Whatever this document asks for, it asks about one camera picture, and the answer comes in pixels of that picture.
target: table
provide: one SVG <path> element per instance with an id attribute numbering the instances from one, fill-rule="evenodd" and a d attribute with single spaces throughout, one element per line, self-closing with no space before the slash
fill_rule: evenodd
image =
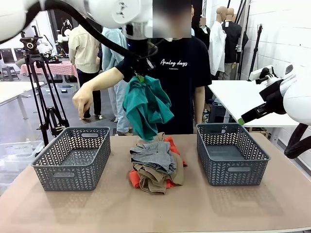
<path id="1" fill-rule="evenodd" d="M 226 108 L 224 122 L 229 121 L 230 115 L 236 122 L 249 110 L 264 103 L 259 92 L 266 86 L 256 85 L 256 82 L 248 81 L 213 81 L 209 86 L 214 95 Z M 268 114 L 260 119 L 245 123 L 244 127 L 273 128 L 271 141 L 276 144 L 281 128 L 296 127 L 299 123 L 291 119 L 287 114 Z"/>
<path id="2" fill-rule="evenodd" d="M 78 78 L 78 72 L 74 65 L 71 64 L 70 61 L 62 61 L 62 63 L 58 64 L 49 64 L 50 70 L 52 74 L 59 74 L 59 75 L 73 75 L 74 77 Z M 35 71 L 37 74 L 43 74 L 43 70 L 41 68 L 37 68 L 35 65 Z M 28 73 L 26 64 L 23 64 L 20 69 L 21 74 Z"/>
<path id="3" fill-rule="evenodd" d="M 263 135 L 251 135 L 272 157 L 260 186 L 210 186 L 194 134 L 173 135 L 188 167 L 184 185 L 164 196 L 134 189 L 129 182 L 129 149 L 136 136 L 111 137 L 110 157 L 91 192 L 45 192 L 28 167 L 0 197 L 1 233 L 275 233 L 311 227 L 311 182 Z"/>
<path id="4" fill-rule="evenodd" d="M 28 119 L 22 98 L 31 97 L 31 95 L 23 94 L 31 89 L 30 82 L 0 82 L 0 106 L 17 99 L 23 119 Z"/>

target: person in beige jacket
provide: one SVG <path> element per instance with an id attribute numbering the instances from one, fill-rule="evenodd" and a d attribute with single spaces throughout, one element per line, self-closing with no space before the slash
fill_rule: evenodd
<path id="1" fill-rule="evenodd" d="M 81 25 L 74 28 L 68 41 L 69 59 L 76 65 L 80 86 L 95 78 L 99 73 L 100 58 L 97 57 L 100 42 L 89 34 Z M 93 91 L 94 116 L 102 119 L 101 91 Z M 85 111 L 83 118 L 90 118 L 89 109 Z"/>

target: teal cloth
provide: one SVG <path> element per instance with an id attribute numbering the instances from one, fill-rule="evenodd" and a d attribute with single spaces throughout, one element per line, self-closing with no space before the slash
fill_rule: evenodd
<path id="1" fill-rule="evenodd" d="M 157 135 L 157 123 L 166 124 L 174 115 L 171 101 L 162 90 L 160 81 L 149 76 L 140 82 L 134 76 L 125 92 L 123 108 L 134 131 L 146 141 Z"/>

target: white table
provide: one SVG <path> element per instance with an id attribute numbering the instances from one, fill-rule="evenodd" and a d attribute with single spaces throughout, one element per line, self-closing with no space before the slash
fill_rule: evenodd
<path id="1" fill-rule="evenodd" d="M 238 122 L 241 116 L 249 110 L 264 103 L 259 92 L 265 85 L 257 85 L 248 81 L 213 81 L 209 86 L 214 95 L 226 108 L 224 122 L 229 121 L 230 115 Z M 299 123 L 291 119 L 287 114 L 268 114 L 260 119 L 245 123 L 244 127 L 273 128 L 271 141 L 276 144 L 278 135 L 283 127 L 296 127 Z"/>
<path id="2" fill-rule="evenodd" d="M 22 98 L 31 97 L 31 95 L 23 94 L 31 89 L 30 82 L 0 82 L 0 106 L 17 99 L 23 118 L 28 119 Z"/>

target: orange cloth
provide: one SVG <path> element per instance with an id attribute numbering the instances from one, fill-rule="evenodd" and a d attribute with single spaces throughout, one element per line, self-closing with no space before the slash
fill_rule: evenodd
<path id="1" fill-rule="evenodd" d="M 130 171 L 130 181 L 134 188 L 139 188 L 140 177 L 137 171 L 135 170 Z"/>
<path id="2" fill-rule="evenodd" d="M 171 152 L 174 152 L 174 153 L 180 155 L 180 152 L 177 149 L 177 147 L 175 146 L 174 141 L 173 141 L 171 136 L 169 136 L 168 138 L 164 139 L 163 141 L 170 143 L 170 145 L 171 145 L 171 148 L 170 148 Z M 184 166 L 188 166 L 187 163 L 184 160 L 183 160 L 183 165 Z M 130 181 L 131 181 L 133 187 L 139 188 L 140 177 L 138 175 L 138 172 L 135 171 L 135 170 L 131 170 L 129 176 L 130 176 Z M 171 180 L 166 180 L 166 188 L 172 188 L 172 187 L 175 187 L 175 186 L 176 185 Z"/>

